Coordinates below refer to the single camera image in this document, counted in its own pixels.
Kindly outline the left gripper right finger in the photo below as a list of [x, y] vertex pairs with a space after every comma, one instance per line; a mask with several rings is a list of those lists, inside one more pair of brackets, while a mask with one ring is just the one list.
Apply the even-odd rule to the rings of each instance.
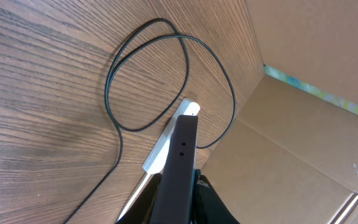
[[195, 224], [239, 224], [199, 169], [195, 170], [191, 222]]

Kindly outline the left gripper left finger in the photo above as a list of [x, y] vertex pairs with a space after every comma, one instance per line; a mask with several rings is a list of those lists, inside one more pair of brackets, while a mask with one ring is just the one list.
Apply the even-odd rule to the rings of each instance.
[[161, 177], [162, 174], [159, 173], [153, 175], [130, 209], [116, 224], [142, 224], [149, 222]]

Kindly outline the Samsung Galaxy smartphone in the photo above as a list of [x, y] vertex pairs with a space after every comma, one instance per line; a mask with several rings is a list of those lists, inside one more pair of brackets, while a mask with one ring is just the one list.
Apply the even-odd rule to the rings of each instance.
[[195, 178], [198, 117], [177, 118], [150, 223], [190, 222]]

